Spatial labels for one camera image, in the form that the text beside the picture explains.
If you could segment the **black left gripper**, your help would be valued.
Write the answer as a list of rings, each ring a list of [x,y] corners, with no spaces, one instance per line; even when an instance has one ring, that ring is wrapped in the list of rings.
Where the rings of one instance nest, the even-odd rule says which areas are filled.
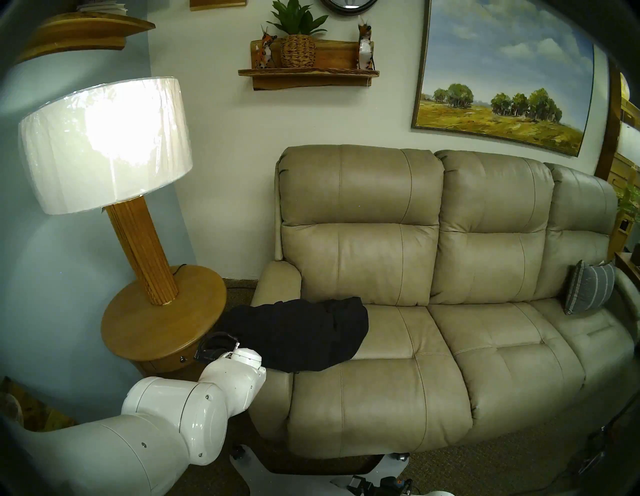
[[[198,343],[194,360],[199,363],[211,363],[238,348],[239,340],[237,337],[224,331],[213,331],[205,335]]]

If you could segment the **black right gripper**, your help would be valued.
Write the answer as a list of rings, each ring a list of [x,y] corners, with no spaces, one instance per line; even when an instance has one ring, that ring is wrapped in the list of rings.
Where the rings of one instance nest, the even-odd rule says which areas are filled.
[[[378,485],[367,481],[364,477],[353,476],[350,481],[350,492],[353,495],[365,496],[397,496],[411,495],[413,491],[413,480],[397,477],[383,477]]]

